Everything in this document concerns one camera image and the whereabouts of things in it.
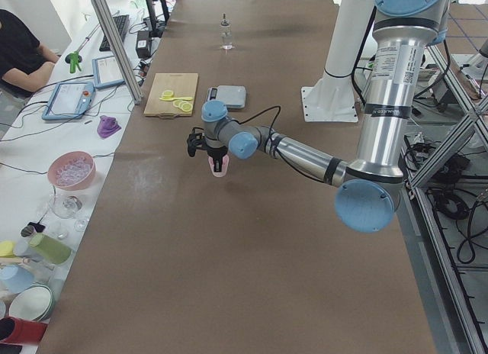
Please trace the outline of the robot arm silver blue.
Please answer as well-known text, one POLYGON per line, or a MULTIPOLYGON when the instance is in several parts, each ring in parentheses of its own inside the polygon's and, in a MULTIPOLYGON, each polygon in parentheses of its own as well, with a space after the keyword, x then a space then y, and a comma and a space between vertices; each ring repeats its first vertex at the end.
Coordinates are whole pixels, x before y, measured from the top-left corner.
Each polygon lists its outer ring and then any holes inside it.
POLYGON ((348 227, 363 233, 385 228, 400 203, 403 173, 398 162, 424 50, 444 40, 452 1, 341 0, 323 76, 301 92, 308 121, 352 120, 355 68, 367 37, 374 38, 377 49, 351 162, 273 127, 238 121, 218 100, 203 104, 203 132, 188 138, 188 153, 204 150, 213 170, 223 172, 229 155, 247 159, 262 151, 309 179, 335 186, 335 212, 348 227))

